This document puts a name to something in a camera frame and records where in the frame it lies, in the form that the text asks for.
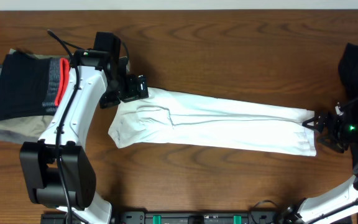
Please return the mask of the white t-shirt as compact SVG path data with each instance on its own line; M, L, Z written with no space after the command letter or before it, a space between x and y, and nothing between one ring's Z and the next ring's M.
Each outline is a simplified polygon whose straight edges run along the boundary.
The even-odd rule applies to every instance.
M306 109L149 88L149 97L121 103L108 134L118 148L173 143L315 156Z

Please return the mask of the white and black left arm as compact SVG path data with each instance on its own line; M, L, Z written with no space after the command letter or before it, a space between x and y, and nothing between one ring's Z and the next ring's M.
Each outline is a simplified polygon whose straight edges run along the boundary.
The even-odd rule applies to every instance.
M113 206L96 191L96 173L85 144L95 109L148 96L143 75L130 73L128 56L77 50L63 68L62 99L36 142L24 142L19 158L29 199L63 212L56 223L113 223Z

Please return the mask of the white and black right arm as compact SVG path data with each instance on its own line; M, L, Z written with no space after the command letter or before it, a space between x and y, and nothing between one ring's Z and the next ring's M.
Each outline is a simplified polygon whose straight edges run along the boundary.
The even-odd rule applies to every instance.
M340 106L336 114L322 113L302 125L319 133L327 129L318 142L343 153L348 147L358 149L358 124L349 121L350 116ZM358 213L358 161L353 175L329 192L318 197L305 198L282 213L283 223L334 223Z

